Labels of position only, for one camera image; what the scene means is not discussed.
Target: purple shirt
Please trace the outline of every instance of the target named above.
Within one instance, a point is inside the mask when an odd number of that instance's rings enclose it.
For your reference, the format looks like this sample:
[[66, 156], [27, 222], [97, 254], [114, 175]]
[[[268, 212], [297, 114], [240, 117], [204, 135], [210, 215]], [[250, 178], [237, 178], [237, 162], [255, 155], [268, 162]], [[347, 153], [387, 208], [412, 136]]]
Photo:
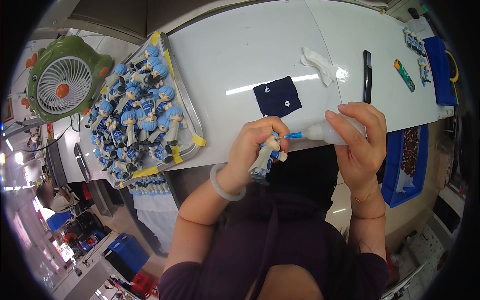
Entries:
[[[227, 229], [202, 264], [183, 262], [172, 266], [160, 279], [161, 300], [245, 300], [265, 263], [264, 249], [271, 249], [267, 268], [294, 264], [306, 269], [327, 299], [330, 240], [328, 233], [340, 232], [318, 219], [278, 223], [272, 245], [268, 222], [247, 221]], [[373, 253], [356, 257], [356, 279], [349, 287], [354, 299], [380, 299], [389, 274], [386, 262]]]

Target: person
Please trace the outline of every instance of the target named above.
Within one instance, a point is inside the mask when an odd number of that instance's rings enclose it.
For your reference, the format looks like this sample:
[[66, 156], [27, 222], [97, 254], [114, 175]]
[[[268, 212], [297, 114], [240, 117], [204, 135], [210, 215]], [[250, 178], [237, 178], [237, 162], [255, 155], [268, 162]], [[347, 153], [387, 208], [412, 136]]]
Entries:
[[[338, 110], [363, 124], [368, 139], [327, 111], [325, 118], [348, 146], [288, 154], [287, 161], [273, 164], [270, 187], [250, 184], [248, 170], [260, 143], [273, 131], [280, 137], [290, 131], [278, 117], [243, 126], [216, 181], [230, 195], [248, 185], [246, 196], [230, 204], [208, 180], [185, 200], [158, 285], [162, 300], [381, 298], [389, 273], [385, 203], [376, 173], [386, 156], [386, 121], [366, 103]], [[280, 142], [287, 153], [289, 141]], [[351, 192], [345, 237], [325, 222], [338, 170]], [[215, 224], [225, 214], [225, 230], [213, 241]]]
[[63, 188], [57, 191], [49, 183], [43, 183], [36, 190], [36, 196], [44, 208], [49, 208], [56, 213], [70, 211], [80, 202], [74, 193], [68, 192]]

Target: metal tray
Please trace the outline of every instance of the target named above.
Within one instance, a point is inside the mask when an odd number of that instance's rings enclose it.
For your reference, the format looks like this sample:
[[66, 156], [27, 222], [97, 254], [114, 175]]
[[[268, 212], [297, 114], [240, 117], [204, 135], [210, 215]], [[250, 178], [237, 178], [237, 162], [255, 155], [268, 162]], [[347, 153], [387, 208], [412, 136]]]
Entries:
[[[153, 34], [130, 58], [127, 59], [127, 63], [134, 57], [137, 57], [139, 53], [144, 52], [146, 47], [152, 45], [152, 37], [156, 34]], [[193, 107], [192, 102], [190, 101], [190, 97], [188, 96], [187, 89], [183, 84], [183, 80], [180, 74], [180, 71], [177, 66], [177, 62], [175, 60], [175, 54], [172, 51], [170, 46], [170, 42], [168, 41], [168, 36], [165, 33], [161, 33], [158, 37], [158, 44], [157, 47], [159, 48], [160, 53], [162, 54], [159, 58], [162, 60], [166, 66], [169, 65], [165, 55], [166, 50], [168, 50], [170, 61], [171, 61], [171, 69], [172, 72], [167, 76], [164, 80], [165, 84], [170, 86], [175, 86], [176, 89], [176, 96], [172, 100], [174, 105], [180, 106], [183, 110], [183, 116], [188, 123], [188, 128], [185, 130], [179, 131], [179, 146], [180, 146], [180, 157], [183, 161], [191, 159], [194, 157], [198, 151], [200, 150], [200, 146], [195, 144], [191, 139], [190, 144], [185, 143], [190, 137], [193, 137], [193, 134], [198, 135], [199, 137], [203, 137], [202, 125], [200, 120], [198, 119], [197, 113], [195, 112], [195, 108]], [[175, 161], [170, 162], [169, 164], [165, 164], [162, 162], [154, 161], [148, 154], [145, 154], [143, 158], [143, 168], [147, 169], [151, 167], [155, 167], [158, 172], [166, 171], [169, 168], [175, 166]], [[109, 182], [114, 182], [112, 185], [115, 189], [121, 189], [120, 182], [117, 182], [113, 179], [113, 176], [107, 173], [109, 178]], [[128, 178], [122, 182], [123, 186], [126, 187], [130, 184], [133, 184], [140, 180], [142, 177], [137, 178]]]

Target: orange fan hub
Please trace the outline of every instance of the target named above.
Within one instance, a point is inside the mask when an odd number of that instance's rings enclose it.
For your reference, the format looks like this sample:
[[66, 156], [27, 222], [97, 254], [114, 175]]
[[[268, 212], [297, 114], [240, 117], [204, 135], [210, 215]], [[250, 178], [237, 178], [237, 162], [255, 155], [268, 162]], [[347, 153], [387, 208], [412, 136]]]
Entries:
[[65, 98], [68, 95], [69, 91], [70, 91], [70, 87], [68, 86], [68, 84], [60, 84], [57, 87], [57, 97]]

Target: squeeze bottle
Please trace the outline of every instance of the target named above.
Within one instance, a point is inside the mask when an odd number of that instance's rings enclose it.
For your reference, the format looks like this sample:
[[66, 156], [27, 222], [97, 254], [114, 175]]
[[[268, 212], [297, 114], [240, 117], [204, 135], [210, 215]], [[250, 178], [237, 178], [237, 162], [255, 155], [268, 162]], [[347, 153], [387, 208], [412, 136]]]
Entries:
[[[363, 136], [367, 136], [365, 131], [365, 126], [360, 124], [354, 118], [347, 117], [345, 115], [340, 114], [340, 116], [344, 117], [350, 124], [353, 125]], [[332, 125], [327, 120], [323, 120], [321, 124], [313, 125], [309, 127], [307, 130], [302, 132], [295, 132], [285, 136], [286, 139], [303, 139], [307, 138], [312, 141], [321, 141], [324, 140], [328, 144], [346, 146], [347, 143], [342, 139], [340, 134], [338, 134], [335, 129], [333, 129]]]

